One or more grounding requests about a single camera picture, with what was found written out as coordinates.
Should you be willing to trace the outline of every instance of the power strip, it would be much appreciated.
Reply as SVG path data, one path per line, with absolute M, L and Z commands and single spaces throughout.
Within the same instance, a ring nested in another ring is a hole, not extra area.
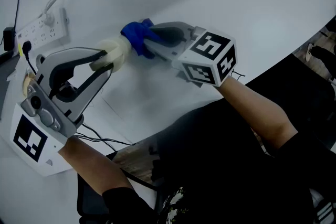
M 19 33 L 17 33 L 17 43 L 23 45 L 30 41 L 32 50 L 44 46 L 57 39 L 68 35 L 68 19 L 64 8 L 55 8 L 50 12 L 54 16 L 54 22 L 51 26 L 46 25 L 41 18 L 36 19 Z

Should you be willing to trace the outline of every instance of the floor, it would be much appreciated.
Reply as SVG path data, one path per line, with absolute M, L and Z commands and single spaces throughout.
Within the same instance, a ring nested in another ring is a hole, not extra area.
M 309 43 L 316 44 L 317 46 L 325 48 L 334 53 L 333 47 L 336 43 L 336 33 L 329 32 L 325 27 L 321 29 L 321 32 L 325 33 L 329 38 L 324 36 L 322 33 L 317 32 L 300 48 L 294 51 L 293 54 L 314 72 L 319 74 L 324 79 L 329 80 L 331 79 L 331 75 L 321 60 L 311 57 L 309 62 L 306 61 L 306 53 Z M 257 136 L 261 146 L 263 146 L 261 138 L 257 134 L 255 135 Z M 151 180 L 153 168 L 152 162 L 155 159 L 159 159 L 159 157 L 154 154 L 155 145 L 156 137 L 154 135 L 137 143 L 135 146 L 128 146 L 123 150 L 118 151 L 113 161 L 128 173 L 149 184 L 153 184 Z
M 300 59 L 306 66 L 312 69 L 314 72 L 319 74 L 326 80 L 331 79 L 331 75 L 324 66 L 323 62 L 317 58 L 311 57 L 309 62 L 306 61 L 306 53 L 309 43 L 313 43 L 317 46 L 320 46 L 324 49 L 329 50 L 334 53 L 334 46 L 336 40 L 336 33 L 329 32 L 325 27 L 321 29 L 321 32 L 326 34 L 328 37 L 324 36 L 322 33 L 317 32 L 312 38 L 310 38 L 305 44 L 293 52 L 293 54 Z

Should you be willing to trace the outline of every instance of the shoe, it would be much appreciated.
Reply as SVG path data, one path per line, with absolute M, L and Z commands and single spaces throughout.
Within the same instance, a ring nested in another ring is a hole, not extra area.
M 329 32 L 336 32 L 336 17 L 332 18 L 327 24 L 326 28 Z
M 308 45 L 308 50 L 307 50 L 307 53 L 306 53 L 306 61 L 309 62 L 310 58 L 312 57 L 311 55 L 311 48 L 314 47 L 315 45 L 312 44 L 312 43 L 309 43 Z

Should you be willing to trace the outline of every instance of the white table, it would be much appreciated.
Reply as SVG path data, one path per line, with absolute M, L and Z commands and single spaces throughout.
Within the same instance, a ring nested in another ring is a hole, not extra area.
M 0 0 L 0 29 L 13 22 L 14 1 Z M 18 29 L 39 14 L 47 1 L 21 0 Z M 336 13 L 336 0 L 59 0 L 56 5 L 60 4 L 70 19 L 70 42 L 55 42 L 52 46 L 56 50 L 93 47 L 98 41 L 117 35 L 125 24 L 141 18 L 149 17 L 154 23 L 180 20 L 215 27 L 234 36 L 239 60 L 236 71 L 246 75 L 241 79 L 244 83 L 294 51 Z M 51 50 L 41 51 L 49 54 Z M 20 65 L 20 70 L 25 68 L 24 61 Z M 82 78 L 86 70 L 79 69 L 77 77 Z M 176 79 L 175 73 L 158 59 L 148 61 L 132 55 L 86 110 L 86 123 L 106 137 L 137 142 L 192 108 L 220 98 L 211 87 L 198 89 Z M 9 134 L 13 103 L 22 98 L 14 94 L 19 93 L 18 86 L 11 83 L 10 87 L 13 91 L 7 93 L 5 104 L 8 116 L 0 122 L 4 138 Z M 0 158 L 0 216 L 6 223 L 45 223 L 47 216 L 51 223 L 59 222 L 60 216 L 64 218 L 62 222 L 77 221 L 74 171 L 42 178 L 5 144 L 2 147 L 5 152 Z M 106 153 L 104 147 L 100 145 L 99 150 Z

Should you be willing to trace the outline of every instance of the white marker block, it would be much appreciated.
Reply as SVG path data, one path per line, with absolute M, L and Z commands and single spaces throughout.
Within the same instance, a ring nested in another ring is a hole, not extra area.
M 219 87 L 237 65 L 236 40 L 206 30 L 178 58 L 189 80 Z
M 65 145 L 67 138 L 30 117 L 16 104 L 10 130 L 11 146 L 31 167 L 43 165 Z

